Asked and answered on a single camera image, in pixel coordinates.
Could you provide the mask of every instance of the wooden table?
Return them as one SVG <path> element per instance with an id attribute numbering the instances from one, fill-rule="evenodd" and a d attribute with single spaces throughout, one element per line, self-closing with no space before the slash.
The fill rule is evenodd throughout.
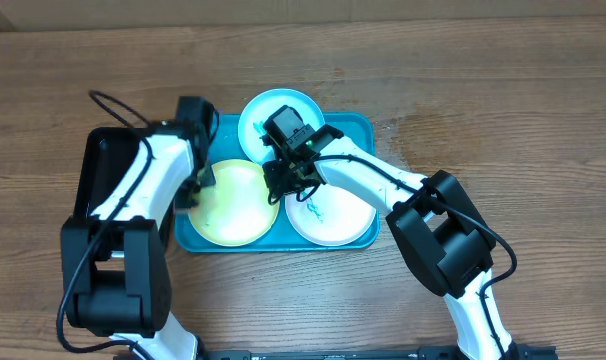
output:
<path id="1" fill-rule="evenodd" d="M 455 174 L 519 256 L 495 288 L 514 339 L 606 358 L 606 17 L 0 34 L 0 358 L 74 358 L 54 334 L 59 229 L 87 134 L 117 126 L 88 89 L 167 119 L 180 95 L 239 113 L 277 87 L 365 115 L 394 165 Z M 383 228 L 362 252 L 173 243 L 173 311 L 211 349 L 454 344 L 443 301 Z"/>

